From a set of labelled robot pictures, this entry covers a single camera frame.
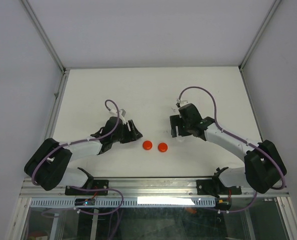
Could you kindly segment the orange earbud case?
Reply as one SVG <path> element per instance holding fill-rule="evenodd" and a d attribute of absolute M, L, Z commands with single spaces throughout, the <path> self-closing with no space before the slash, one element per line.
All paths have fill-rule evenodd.
<path fill-rule="evenodd" d="M 165 142 L 161 142 L 157 148 L 161 153 L 165 153 L 168 150 L 168 145 Z"/>
<path fill-rule="evenodd" d="M 148 151 L 148 150 L 151 150 L 152 147 L 153 147 L 153 143 L 150 141 L 150 140 L 145 140 L 143 143 L 142 143 L 142 147 L 144 150 Z"/>

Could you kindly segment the white earbud case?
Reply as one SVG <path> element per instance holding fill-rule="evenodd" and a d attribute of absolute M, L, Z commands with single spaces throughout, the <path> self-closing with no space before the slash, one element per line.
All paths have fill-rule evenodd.
<path fill-rule="evenodd" d="M 176 141 L 178 141 L 179 143 L 183 143 L 185 141 L 185 138 L 183 136 L 177 136 Z"/>

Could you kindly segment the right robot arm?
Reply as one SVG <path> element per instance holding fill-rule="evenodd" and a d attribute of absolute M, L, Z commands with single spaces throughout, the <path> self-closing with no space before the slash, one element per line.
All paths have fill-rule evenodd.
<path fill-rule="evenodd" d="M 249 141 L 229 133 L 214 118 L 202 117 L 192 103 L 180 107 L 169 120 L 173 138 L 194 136 L 222 147 L 244 163 L 243 167 L 217 168 L 211 177 L 211 195 L 223 194 L 231 187 L 251 187 L 264 194 L 275 189 L 278 181 L 285 181 L 287 169 L 273 142 Z"/>

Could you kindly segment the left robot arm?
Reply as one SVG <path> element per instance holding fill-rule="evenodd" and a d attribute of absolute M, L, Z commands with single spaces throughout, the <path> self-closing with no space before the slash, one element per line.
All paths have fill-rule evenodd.
<path fill-rule="evenodd" d="M 112 116 L 105 126 L 86 139 L 60 143 L 47 138 L 28 160 L 24 172 L 45 191 L 64 186 L 89 194 L 96 189 L 94 177 L 81 167 L 70 168 L 69 163 L 104 154 L 111 150 L 114 143 L 127 144 L 142 137 L 133 120 L 123 122 Z"/>

